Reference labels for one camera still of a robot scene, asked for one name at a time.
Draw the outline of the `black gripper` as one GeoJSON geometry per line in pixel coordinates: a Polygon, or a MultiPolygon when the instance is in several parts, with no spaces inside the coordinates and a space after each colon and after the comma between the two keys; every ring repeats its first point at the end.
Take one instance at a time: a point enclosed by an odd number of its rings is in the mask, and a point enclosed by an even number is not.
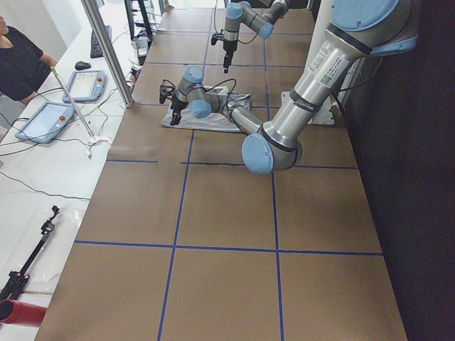
{"type": "Polygon", "coordinates": [[[238,38],[238,31],[221,31],[219,33],[213,33],[211,36],[211,45],[215,45],[218,41],[223,42],[223,50],[225,51],[223,72],[225,74],[229,72],[234,52],[237,50],[238,38]]]}
{"type": "Polygon", "coordinates": [[[173,110],[170,125],[176,126],[181,121],[181,111],[187,107],[187,101],[178,97],[178,87],[170,80],[162,80],[159,88],[159,102],[163,104],[167,99],[171,100],[173,110]]]}

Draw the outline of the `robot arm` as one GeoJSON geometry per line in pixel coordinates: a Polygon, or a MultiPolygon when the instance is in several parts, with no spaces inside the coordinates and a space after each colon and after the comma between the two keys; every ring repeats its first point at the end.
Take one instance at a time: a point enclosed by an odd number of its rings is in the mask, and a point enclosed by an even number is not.
{"type": "Polygon", "coordinates": [[[177,85],[161,85],[159,101],[171,100],[171,125],[181,111],[194,117],[219,113],[246,134],[242,159],[250,171],[287,170],[301,159],[298,136],[360,58],[406,53],[417,44],[420,1],[334,1],[326,39],[289,92],[277,114],[262,121],[230,94],[213,94],[203,86],[203,71],[190,66],[177,85]]]}
{"type": "Polygon", "coordinates": [[[274,24],[290,9],[290,1],[275,0],[262,1],[268,6],[265,14],[256,13],[249,2],[230,2],[226,5],[225,26],[220,31],[215,30],[211,37],[211,45],[218,41],[223,42],[225,57],[223,60],[223,72],[228,73],[232,64],[234,52],[237,50],[240,26],[244,24],[256,33],[257,36],[267,40],[274,30],[274,24]]]}

